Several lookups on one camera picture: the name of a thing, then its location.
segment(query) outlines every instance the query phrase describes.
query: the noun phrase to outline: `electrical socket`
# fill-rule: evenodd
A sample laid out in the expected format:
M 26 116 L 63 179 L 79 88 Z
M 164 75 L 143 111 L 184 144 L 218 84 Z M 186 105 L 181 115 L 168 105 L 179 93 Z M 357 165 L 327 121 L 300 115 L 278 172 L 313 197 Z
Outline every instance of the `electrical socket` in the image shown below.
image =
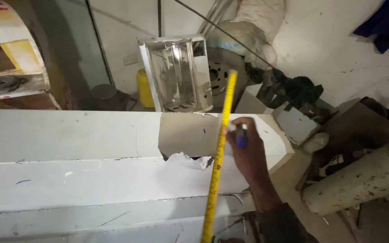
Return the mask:
M 124 66 L 137 63 L 138 61 L 138 55 L 130 55 L 130 56 L 125 56 L 124 59 Z

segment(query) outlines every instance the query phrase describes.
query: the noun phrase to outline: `white wall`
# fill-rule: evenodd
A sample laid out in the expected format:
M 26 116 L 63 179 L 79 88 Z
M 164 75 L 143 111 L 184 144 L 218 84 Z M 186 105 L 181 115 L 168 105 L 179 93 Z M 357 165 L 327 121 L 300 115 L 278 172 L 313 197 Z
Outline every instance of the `white wall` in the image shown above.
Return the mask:
M 365 38 L 350 35 L 382 0 L 287 0 L 274 40 L 277 67 L 290 77 L 322 84 L 333 106 L 369 96 L 389 108 L 389 50 L 377 54 Z
M 184 0 L 206 15 L 214 0 Z M 157 0 L 90 0 L 116 88 L 138 91 L 136 73 L 143 68 L 138 39 L 158 37 Z M 162 36 L 195 34 L 203 19 L 174 0 L 162 0 Z M 123 58 L 138 55 L 138 63 L 124 66 Z

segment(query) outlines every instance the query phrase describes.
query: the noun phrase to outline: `floor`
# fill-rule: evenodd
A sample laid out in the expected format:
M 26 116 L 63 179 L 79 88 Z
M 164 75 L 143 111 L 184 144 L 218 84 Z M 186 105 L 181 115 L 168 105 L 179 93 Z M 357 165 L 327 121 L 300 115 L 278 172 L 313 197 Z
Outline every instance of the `floor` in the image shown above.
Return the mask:
M 271 179 L 283 202 L 289 203 L 307 231 L 316 237 L 319 243 L 355 243 L 351 232 L 338 214 L 325 217 L 310 212 L 301 202 L 300 193 L 295 186 L 310 165 L 311 156 L 299 150 Z

